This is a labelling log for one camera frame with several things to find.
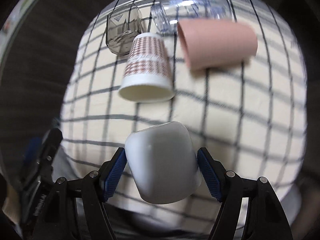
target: triangle logo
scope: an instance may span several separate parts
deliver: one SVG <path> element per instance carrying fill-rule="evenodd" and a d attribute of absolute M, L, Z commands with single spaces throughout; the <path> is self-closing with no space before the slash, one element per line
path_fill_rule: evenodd
<path fill-rule="evenodd" d="M 123 16 L 123 14 L 122 15 L 120 15 L 120 16 L 117 16 L 116 18 L 114 18 L 117 22 L 118 21 L 120 21 L 120 19 L 121 19 L 121 17 Z"/>

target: patterned paper cup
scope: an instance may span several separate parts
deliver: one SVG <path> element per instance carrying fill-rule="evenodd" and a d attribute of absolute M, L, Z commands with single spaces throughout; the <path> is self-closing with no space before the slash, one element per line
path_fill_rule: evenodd
<path fill-rule="evenodd" d="M 135 37 L 119 95 L 140 103 L 166 101 L 174 96 L 170 64 L 161 36 L 142 33 Z"/>

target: blue gripper pad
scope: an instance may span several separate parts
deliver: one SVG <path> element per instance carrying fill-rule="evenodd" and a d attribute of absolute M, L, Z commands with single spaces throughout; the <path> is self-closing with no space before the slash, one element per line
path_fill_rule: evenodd
<path fill-rule="evenodd" d="M 127 157 L 125 156 L 125 151 L 123 149 L 104 181 L 103 197 L 105 201 L 108 201 L 108 198 L 113 196 L 126 164 Z"/>
<path fill-rule="evenodd" d="M 42 139 L 40 137 L 33 137 L 29 141 L 28 148 L 24 154 L 23 164 L 28 165 L 37 158 L 37 151 L 42 144 Z"/>
<path fill-rule="evenodd" d="M 219 202 L 222 201 L 222 193 L 220 188 L 220 181 L 214 172 L 212 166 L 209 164 L 204 152 L 199 149 L 197 153 L 197 160 L 199 169 L 204 177 L 205 183 L 210 191 L 212 197 L 215 197 Z"/>

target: paper cup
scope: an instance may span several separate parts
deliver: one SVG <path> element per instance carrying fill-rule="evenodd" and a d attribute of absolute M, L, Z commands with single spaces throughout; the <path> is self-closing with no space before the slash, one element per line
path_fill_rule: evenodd
<path fill-rule="evenodd" d="M 141 103 L 166 101 L 174 96 L 170 64 L 161 36 L 142 33 L 135 37 L 119 95 Z"/>
<path fill-rule="evenodd" d="M 258 49 L 251 27 L 228 20 L 181 20 L 178 34 L 185 62 L 193 70 L 239 63 Z"/>

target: white ceramic cup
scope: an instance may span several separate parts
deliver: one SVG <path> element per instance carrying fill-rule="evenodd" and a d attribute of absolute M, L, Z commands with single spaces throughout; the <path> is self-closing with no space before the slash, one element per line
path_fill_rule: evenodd
<path fill-rule="evenodd" d="M 179 122 L 132 133 L 124 148 L 140 196 L 149 203 L 177 202 L 201 184 L 190 135 Z"/>
<path fill-rule="evenodd" d="M 136 36 L 127 60 L 119 95 L 127 100 L 151 103 L 174 96 L 172 74 L 161 36 Z"/>

